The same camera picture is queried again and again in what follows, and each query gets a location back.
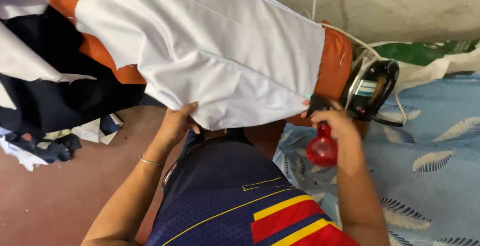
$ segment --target red floor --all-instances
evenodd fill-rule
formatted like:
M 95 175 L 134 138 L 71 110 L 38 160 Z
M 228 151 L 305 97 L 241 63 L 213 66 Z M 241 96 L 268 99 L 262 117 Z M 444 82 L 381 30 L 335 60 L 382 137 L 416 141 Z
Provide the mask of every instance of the red floor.
M 81 142 L 70 162 L 53 163 L 27 171 L 0 149 L 0 246 L 80 245 L 88 228 L 113 192 L 130 174 L 138 156 L 158 130 L 165 111 L 135 107 L 117 115 L 122 129 L 109 145 Z M 246 129 L 247 137 L 272 158 L 284 121 Z M 164 173 L 180 153 L 174 148 Z M 137 235 L 145 242 L 162 200 L 157 190 Z

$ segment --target silver bangle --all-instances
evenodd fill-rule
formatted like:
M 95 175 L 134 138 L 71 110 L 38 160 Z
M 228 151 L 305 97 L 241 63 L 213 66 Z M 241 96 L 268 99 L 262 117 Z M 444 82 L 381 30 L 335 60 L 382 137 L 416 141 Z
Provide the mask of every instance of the silver bangle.
M 144 161 L 145 163 L 150 163 L 150 164 L 153 164 L 153 165 L 156 165 L 156 166 L 165 166 L 165 163 L 157 163 L 157 162 L 152 162 L 152 161 L 149 161 L 149 160 L 146 160 L 144 158 L 142 158 L 143 155 L 140 155 L 139 158 Z

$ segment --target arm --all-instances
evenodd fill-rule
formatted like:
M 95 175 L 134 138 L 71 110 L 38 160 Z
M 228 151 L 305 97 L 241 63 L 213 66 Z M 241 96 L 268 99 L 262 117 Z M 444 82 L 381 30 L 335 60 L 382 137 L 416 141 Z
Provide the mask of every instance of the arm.
M 339 104 L 333 104 L 342 110 Z M 311 121 L 314 128 L 317 123 L 327 121 L 338 143 L 338 201 L 343 232 L 363 246 L 390 245 L 382 206 L 365 164 L 362 139 L 355 125 L 343 111 L 316 111 Z
M 173 147 L 190 127 L 199 132 L 198 126 L 186 122 L 197 105 L 185 105 L 180 111 L 167 109 L 162 126 L 142 157 L 164 165 Z M 81 246 L 137 245 L 134 239 L 159 186 L 163 165 L 139 161 L 100 211 Z

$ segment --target wall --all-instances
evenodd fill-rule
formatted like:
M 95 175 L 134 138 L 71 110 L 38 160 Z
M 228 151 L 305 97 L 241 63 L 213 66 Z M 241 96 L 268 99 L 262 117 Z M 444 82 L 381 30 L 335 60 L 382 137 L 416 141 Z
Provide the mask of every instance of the wall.
M 299 12 L 312 0 L 278 0 Z M 480 38 L 480 0 L 318 0 L 327 20 L 360 39 L 446 41 Z

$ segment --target person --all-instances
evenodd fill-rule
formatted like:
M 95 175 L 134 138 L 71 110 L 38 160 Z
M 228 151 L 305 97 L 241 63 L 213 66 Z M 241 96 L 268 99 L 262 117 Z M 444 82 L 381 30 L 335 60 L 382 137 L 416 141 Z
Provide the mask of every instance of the person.
M 167 109 L 154 140 L 100 211 L 82 246 L 138 245 L 135 236 L 163 166 L 188 129 L 193 131 L 183 152 L 162 180 L 164 197 L 147 246 L 389 245 L 361 137 L 345 112 L 316 111 L 310 116 L 314 127 L 327 121 L 338 143 L 340 231 L 309 195 L 292 186 L 239 131 L 204 141 L 189 117 L 197 105 Z M 338 103 L 333 105 L 341 110 Z

